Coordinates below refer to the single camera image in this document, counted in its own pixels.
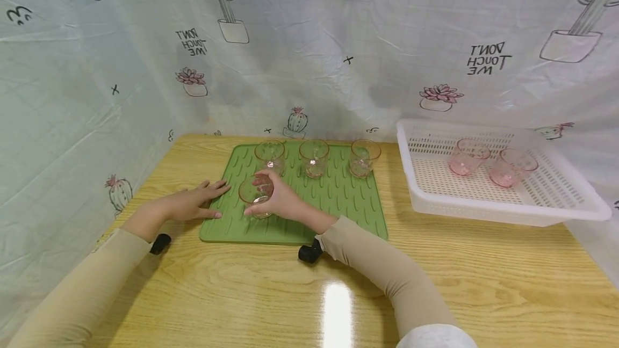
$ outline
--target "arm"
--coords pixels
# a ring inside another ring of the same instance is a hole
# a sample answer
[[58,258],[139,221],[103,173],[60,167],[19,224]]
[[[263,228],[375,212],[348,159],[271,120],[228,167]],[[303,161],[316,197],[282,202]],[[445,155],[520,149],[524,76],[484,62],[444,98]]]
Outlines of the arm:
[[[456,319],[439,291],[415,261],[350,219],[337,219],[302,201],[273,172],[259,173],[273,181],[273,195],[269,201],[249,207],[246,213],[276,213],[316,231],[323,251],[366,276],[391,301],[402,339],[399,346],[475,347],[471,337],[456,327]],[[420,328],[425,326],[433,328],[429,337],[428,329]],[[450,345],[427,345],[434,341]]]
[[99,321],[169,219],[218,218],[201,206],[229,189],[225,181],[141,206],[120,229],[73,269],[21,326],[9,348],[85,347]]

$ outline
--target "clear glass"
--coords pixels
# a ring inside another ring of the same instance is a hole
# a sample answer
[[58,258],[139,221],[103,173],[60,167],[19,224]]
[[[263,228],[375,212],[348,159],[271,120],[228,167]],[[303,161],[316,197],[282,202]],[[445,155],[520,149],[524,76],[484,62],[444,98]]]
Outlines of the clear glass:
[[499,152],[490,169],[490,180],[506,189],[525,180],[538,168],[537,160],[530,154],[507,148]]
[[366,178],[380,157],[380,145],[371,140],[357,140],[350,146],[350,172],[358,178]]
[[458,140],[449,157],[449,169],[460,176],[469,176],[490,157],[490,148],[470,138]]
[[329,144],[322,140],[308,140],[299,147],[305,174],[311,178],[321,177],[327,170]]
[[[266,202],[271,195],[273,195],[273,182],[265,175],[252,175],[239,186],[239,198],[245,203],[245,207]],[[270,213],[265,213],[254,215],[254,217],[263,219],[270,217],[270,215]]]
[[262,141],[256,145],[254,154],[260,161],[261,169],[272,169],[280,176],[284,174],[285,157],[284,144],[277,140]]

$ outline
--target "green silicone mat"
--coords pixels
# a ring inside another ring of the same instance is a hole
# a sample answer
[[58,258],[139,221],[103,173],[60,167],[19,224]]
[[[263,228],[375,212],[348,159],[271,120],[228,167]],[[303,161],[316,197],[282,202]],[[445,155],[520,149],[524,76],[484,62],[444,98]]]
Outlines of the green silicone mat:
[[[366,179],[353,177],[349,170],[350,146],[331,145],[327,172],[321,178],[305,175],[299,154],[300,141],[286,141],[286,169],[282,176],[299,196],[331,215],[346,215],[363,229],[387,239],[387,226],[380,205],[374,173]],[[271,215],[256,219],[243,215],[239,185],[259,169],[254,156],[255,144],[236,146],[224,172],[231,190],[212,203],[223,214],[206,219],[200,229],[204,242],[265,243],[273,245],[308,245],[314,233],[301,223]]]

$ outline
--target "arm sleeve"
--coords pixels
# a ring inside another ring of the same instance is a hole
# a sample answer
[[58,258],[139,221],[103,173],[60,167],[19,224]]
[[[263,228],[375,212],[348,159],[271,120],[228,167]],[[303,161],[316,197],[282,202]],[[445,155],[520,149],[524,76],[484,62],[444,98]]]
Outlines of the arm sleeve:
[[346,217],[316,236],[323,251],[357,270],[391,301],[400,339],[414,328],[451,324],[456,319],[423,269],[376,235]]
[[142,238],[115,230],[50,292],[8,348],[84,347],[149,250]]

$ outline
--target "white plastic basket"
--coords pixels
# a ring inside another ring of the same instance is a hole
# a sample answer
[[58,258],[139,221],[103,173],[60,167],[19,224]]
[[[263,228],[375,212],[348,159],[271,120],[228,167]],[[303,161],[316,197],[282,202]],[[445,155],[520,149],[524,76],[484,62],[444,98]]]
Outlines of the white plastic basket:
[[[604,221],[610,207],[587,180],[537,133],[443,121],[398,121],[398,144],[413,209],[419,213],[484,221],[550,226],[570,219]],[[492,156],[471,176],[451,172],[456,141],[484,142]],[[514,188],[501,188],[488,172],[501,149],[526,150],[539,168]]]

